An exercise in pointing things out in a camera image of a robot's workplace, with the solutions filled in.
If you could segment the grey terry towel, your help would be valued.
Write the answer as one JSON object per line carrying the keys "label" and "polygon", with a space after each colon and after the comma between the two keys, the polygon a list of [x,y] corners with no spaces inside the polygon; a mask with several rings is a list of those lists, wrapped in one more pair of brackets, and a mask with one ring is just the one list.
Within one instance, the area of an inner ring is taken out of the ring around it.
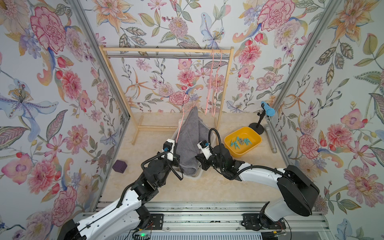
{"label": "grey terry towel", "polygon": [[186,176],[194,175],[198,169],[198,160],[195,156],[200,154],[197,144],[208,140],[210,128],[199,117],[197,107],[190,110],[185,122],[182,124],[176,154],[180,156],[180,166]]}

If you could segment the pink wire hanger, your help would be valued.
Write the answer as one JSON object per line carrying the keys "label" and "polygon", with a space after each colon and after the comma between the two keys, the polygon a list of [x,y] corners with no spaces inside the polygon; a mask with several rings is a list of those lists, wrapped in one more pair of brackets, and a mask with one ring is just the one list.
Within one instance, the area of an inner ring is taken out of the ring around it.
{"label": "pink wire hanger", "polygon": [[209,107],[209,99],[210,99],[210,94],[211,94],[211,87],[212,87],[212,74],[213,74],[213,65],[214,65],[214,60],[215,60],[215,51],[212,48],[212,61],[211,61],[211,68],[210,68],[210,75],[208,78],[208,94],[206,98],[206,109],[205,109],[205,115],[208,113],[208,107]]}
{"label": "pink wire hanger", "polygon": [[183,115],[182,115],[182,118],[181,118],[181,120],[180,120],[180,124],[179,124],[179,128],[178,128],[178,132],[177,132],[177,137],[176,137],[175,143],[177,143],[178,140],[179,140],[179,136],[180,136],[180,132],[181,132],[181,128],[182,128],[182,124],[183,124],[183,121],[184,121],[184,117],[185,117],[185,113],[186,113],[186,110],[185,110],[184,105],[185,105],[187,96],[188,96],[188,95],[185,94],[184,97],[183,97],[183,102],[182,102],[182,113],[183,113]]}
{"label": "pink wire hanger", "polygon": [[217,102],[216,94],[217,94],[218,85],[219,85],[218,84],[218,79],[219,79],[219,71],[220,71],[220,68],[221,68],[222,60],[223,60],[223,52],[222,52],[222,50],[220,50],[220,61],[219,61],[218,68],[217,68],[217,71],[216,71],[216,74],[215,74],[215,85],[214,85],[213,99],[212,99],[212,116],[213,117],[216,114],[216,102]]}

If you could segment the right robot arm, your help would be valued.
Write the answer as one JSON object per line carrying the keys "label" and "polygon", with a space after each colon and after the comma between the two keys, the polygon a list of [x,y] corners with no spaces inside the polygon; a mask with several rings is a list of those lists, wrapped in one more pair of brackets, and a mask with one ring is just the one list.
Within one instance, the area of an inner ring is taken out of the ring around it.
{"label": "right robot arm", "polygon": [[302,217],[313,214],[320,190],[298,167],[288,165],[284,169],[273,169],[235,160],[224,144],[212,147],[211,137],[199,141],[197,146],[202,153],[196,159],[204,171],[212,167],[229,181],[254,182],[280,191],[280,199],[263,206],[259,213],[261,221],[276,223],[294,214]]}

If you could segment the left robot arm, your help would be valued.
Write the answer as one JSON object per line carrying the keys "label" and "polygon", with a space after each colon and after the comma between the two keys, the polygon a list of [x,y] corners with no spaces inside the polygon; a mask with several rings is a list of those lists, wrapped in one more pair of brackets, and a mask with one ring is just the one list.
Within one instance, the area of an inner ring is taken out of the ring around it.
{"label": "left robot arm", "polygon": [[180,156],[171,152],[158,153],[141,164],[143,172],[136,181],[124,188],[116,201],[77,223],[66,222],[58,236],[59,240],[111,240],[128,230],[144,229],[150,221],[150,212],[145,207],[166,184],[173,172],[182,177],[173,166],[180,165]]}

